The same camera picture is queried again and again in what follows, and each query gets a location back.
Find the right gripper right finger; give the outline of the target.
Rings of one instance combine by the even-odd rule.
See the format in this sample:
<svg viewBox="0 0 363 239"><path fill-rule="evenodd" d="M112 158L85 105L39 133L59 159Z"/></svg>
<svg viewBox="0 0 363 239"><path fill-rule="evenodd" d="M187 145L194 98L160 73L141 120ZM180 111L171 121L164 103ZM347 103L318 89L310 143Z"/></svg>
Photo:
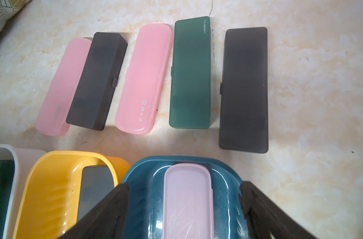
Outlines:
<svg viewBox="0 0 363 239"><path fill-rule="evenodd" d="M314 239L252 182L240 185L239 201L251 239Z"/></svg>

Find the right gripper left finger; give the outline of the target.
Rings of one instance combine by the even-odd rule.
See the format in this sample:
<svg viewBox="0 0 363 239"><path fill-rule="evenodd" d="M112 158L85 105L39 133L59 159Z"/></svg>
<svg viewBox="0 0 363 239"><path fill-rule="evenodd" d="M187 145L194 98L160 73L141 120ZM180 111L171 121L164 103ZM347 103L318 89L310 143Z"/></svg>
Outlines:
<svg viewBox="0 0 363 239"><path fill-rule="evenodd" d="M121 239L129 208L128 183L117 185L61 239Z"/></svg>

